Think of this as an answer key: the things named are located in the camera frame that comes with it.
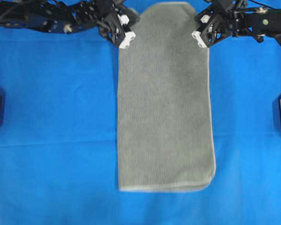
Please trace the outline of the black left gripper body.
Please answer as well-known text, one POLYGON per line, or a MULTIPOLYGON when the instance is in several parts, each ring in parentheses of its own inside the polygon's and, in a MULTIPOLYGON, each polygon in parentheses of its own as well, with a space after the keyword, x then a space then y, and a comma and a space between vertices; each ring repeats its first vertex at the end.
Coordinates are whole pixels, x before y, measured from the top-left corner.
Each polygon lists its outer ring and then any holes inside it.
POLYGON ((96 23, 101 37, 114 45, 119 45, 125 33, 132 31, 131 27, 140 21, 138 12, 126 7, 122 0, 94 0, 92 6, 96 9, 96 23), (128 25, 121 25, 118 15, 127 15, 130 22, 128 25))

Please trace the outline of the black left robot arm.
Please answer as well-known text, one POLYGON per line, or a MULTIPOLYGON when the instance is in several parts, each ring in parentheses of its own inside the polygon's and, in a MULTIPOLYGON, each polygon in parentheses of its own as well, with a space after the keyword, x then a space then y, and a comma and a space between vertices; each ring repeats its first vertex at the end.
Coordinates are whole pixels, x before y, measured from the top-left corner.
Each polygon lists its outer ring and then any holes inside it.
POLYGON ((52 34, 74 34, 93 28, 119 49, 128 48, 136 34, 131 27, 140 15, 121 0, 0 0, 0 27, 52 34))

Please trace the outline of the right gripper white-tipped finger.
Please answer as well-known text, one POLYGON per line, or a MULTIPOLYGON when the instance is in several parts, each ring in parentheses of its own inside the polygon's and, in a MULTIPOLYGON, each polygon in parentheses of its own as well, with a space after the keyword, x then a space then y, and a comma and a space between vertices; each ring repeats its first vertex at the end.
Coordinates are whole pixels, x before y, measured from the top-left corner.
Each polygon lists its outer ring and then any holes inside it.
POLYGON ((202 23, 207 23, 209 19, 210 19, 209 15, 203 15, 200 20, 202 23))
POLYGON ((196 39, 198 46, 200 48, 206 48, 207 45, 205 44, 205 42, 203 41, 203 39, 200 35, 201 35, 201 33, 199 31, 195 30, 195 31, 192 32, 192 37, 194 39, 196 39))

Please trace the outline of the left gripper white-tipped finger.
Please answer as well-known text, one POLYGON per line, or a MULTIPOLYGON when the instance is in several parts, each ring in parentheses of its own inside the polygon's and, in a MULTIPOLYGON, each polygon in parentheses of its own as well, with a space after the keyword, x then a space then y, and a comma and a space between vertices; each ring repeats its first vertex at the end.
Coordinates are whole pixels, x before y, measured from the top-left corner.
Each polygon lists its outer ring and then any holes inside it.
POLYGON ((130 46, 130 42, 136 38, 136 34, 133 31, 125 33, 123 41, 118 46, 119 49, 126 49, 130 46))
POLYGON ((128 25, 128 23, 130 22, 129 17, 125 14, 118 15, 118 19, 121 25, 128 25))

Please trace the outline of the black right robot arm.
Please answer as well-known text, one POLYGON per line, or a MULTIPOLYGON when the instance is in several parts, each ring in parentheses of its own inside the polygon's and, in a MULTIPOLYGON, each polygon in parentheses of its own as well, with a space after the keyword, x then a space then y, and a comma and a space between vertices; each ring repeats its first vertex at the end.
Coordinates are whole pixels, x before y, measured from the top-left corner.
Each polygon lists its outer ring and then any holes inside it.
POLYGON ((210 48, 228 37, 252 37, 258 43, 274 38, 281 46, 281 9, 259 3, 248 7, 245 0, 210 0, 195 16, 199 27, 192 32, 199 47, 210 48))

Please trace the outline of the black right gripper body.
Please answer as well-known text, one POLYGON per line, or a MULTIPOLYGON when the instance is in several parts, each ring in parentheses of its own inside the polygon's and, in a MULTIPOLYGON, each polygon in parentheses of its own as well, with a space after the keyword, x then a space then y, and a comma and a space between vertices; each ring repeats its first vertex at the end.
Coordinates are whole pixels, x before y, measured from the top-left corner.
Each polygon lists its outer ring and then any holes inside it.
POLYGON ((212 46, 231 35, 228 28, 229 12, 235 6, 232 0, 208 0, 210 5, 198 13, 194 20, 199 27, 196 31, 201 33, 201 37, 207 46, 212 46), (203 15, 209 15, 207 23, 201 22, 203 15))

